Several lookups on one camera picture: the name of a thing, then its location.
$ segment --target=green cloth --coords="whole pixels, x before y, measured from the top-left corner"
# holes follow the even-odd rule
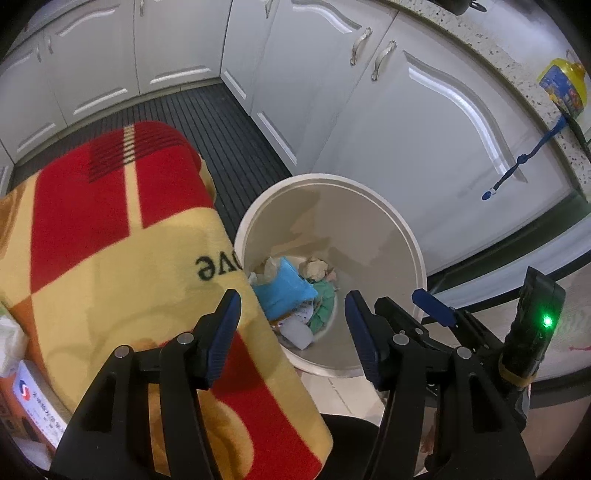
[[[335,307],[335,287],[326,280],[320,280],[312,284],[312,286],[318,292],[316,298],[320,301],[320,306],[308,322],[308,327],[315,335],[326,326]]]

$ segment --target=blue plastic bag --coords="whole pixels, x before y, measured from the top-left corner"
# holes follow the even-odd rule
[[[285,257],[281,257],[277,276],[270,283],[254,285],[252,289],[269,321],[292,312],[318,295],[314,287],[298,275]]]

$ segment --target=blue gripper pad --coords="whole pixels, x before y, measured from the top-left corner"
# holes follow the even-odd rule
[[[371,313],[361,293],[350,291],[345,297],[345,318],[359,355],[363,372],[377,390],[388,390],[385,375],[389,360],[389,341],[394,331],[383,317]]]
[[[444,327],[456,324],[453,310],[423,288],[413,292],[413,303]]]
[[[197,347],[205,353],[205,380],[209,387],[220,377],[238,327],[242,301],[236,290],[226,290],[215,312],[204,315],[193,333]]]

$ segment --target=yellow container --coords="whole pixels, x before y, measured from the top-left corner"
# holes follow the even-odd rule
[[[585,69],[578,62],[554,59],[538,77],[540,86],[563,112],[576,118],[587,105]]]

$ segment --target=metal pivot screw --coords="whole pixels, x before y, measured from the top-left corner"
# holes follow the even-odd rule
[[[177,342],[180,343],[181,345],[187,345],[188,343],[191,343],[194,339],[194,336],[192,333],[189,332],[185,332],[185,333],[181,333],[178,337],[177,337]]]
[[[396,345],[406,345],[408,343],[408,337],[403,333],[397,333],[392,337],[392,340],[394,340]]]
[[[461,346],[456,350],[457,354],[460,356],[460,358],[463,359],[469,359],[472,356],[472,352],[470,351],[469,348],[466,348],[465,346]]]
[[[129,347],[127,345],[121,345],[115,349],[114,354],[117,358],[123,358],[129,354]]]

